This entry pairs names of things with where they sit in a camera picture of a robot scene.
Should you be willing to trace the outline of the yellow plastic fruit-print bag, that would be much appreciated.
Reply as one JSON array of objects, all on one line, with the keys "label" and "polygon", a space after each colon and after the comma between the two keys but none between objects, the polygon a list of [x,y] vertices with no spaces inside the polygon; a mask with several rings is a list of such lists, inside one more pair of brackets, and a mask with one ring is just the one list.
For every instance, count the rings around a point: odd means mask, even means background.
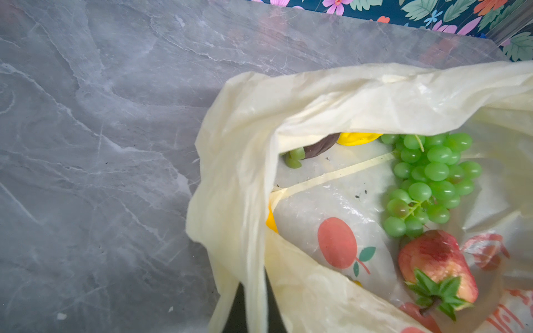
[{"label": "yellow plastic fruit-print bag", "polygon": [[[420,330],[401,311],[410,293],[398,242],[382,227],[396,186],[390,149],[337,145],[299,170],[280,155],[344,131],[451,130],[473,137],[465,158],[484,171],[442,228],[459,241],[480,294],[456,321],[435,314],[437,327],[531,332],[531,62],[374,64],[228,80],[197,137],[201,183],[186,224],[208,250],[220,295],[208,330],[223,330],[238,287],[250,332],[267,331],[268,288],[288,332]],[[266,226],[269,206],[278,234]]]}]

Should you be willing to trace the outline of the brown fake mangosteen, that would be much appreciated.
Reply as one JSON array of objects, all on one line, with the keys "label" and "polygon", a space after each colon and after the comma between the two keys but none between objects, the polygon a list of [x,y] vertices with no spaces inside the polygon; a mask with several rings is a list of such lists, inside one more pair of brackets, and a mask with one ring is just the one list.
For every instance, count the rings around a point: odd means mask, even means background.
[{"label": "brown fake mangosteen", "polygon": [[329,150],[340,138],[340,133],[328,135],[319,142],[283,154],[285,164],[292,169],[298,169],[302,166],[301,161],[315,158],[318,155]]}]

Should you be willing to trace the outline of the yellow fake lemon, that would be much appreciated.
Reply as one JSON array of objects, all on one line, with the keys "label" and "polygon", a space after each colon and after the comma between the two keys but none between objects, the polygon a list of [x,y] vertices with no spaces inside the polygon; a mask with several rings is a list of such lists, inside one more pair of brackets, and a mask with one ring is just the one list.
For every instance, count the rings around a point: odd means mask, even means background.
[{"label": "yellow fake lemon", "polygon": [[373,142],[381,136],[382,134],[378,133],[341,133],[337,144],[346,147],[361,146]]}]

